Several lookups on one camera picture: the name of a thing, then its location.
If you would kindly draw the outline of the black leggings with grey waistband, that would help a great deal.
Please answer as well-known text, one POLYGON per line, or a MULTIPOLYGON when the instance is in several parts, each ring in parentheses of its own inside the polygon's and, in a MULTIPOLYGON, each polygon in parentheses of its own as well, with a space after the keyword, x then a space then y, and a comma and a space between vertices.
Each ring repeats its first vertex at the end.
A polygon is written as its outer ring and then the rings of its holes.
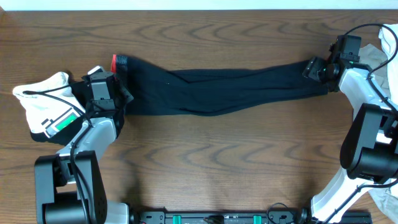
POLYGON ((302 76, 307 61, 250 69, 166 70, 140 58, 113 55, 112 72, 124 75, 133 100, 128 115, 219 116, 265 103, 328 93, 302 76))

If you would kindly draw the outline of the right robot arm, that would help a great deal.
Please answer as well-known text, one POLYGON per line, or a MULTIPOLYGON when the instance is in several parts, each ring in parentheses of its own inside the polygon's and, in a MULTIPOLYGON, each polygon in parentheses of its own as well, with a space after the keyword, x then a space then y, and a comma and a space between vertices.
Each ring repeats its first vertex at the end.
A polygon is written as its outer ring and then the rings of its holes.
POLYGON ((342 59, 328 63, 314 57, 303 75, 344 93, 354 116, 341 145, 338 172, 295 222, 371 223, 369 213, 349 208, 369 190, 397 184, 397 105, 365 64, 342 59))

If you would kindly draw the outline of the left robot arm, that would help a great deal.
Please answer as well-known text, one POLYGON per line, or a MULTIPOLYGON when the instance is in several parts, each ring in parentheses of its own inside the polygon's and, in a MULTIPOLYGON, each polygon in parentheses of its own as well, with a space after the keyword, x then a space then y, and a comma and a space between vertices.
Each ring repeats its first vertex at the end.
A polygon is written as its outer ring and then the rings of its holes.
POLYGON ((84 77, 90 93, 84 122, 75 137, 56 154, 34 164, 38 223, 129 223, 129 206, 106 197, 98 161, 118 137, 132 100, 123 80, 111 72, 84 77))

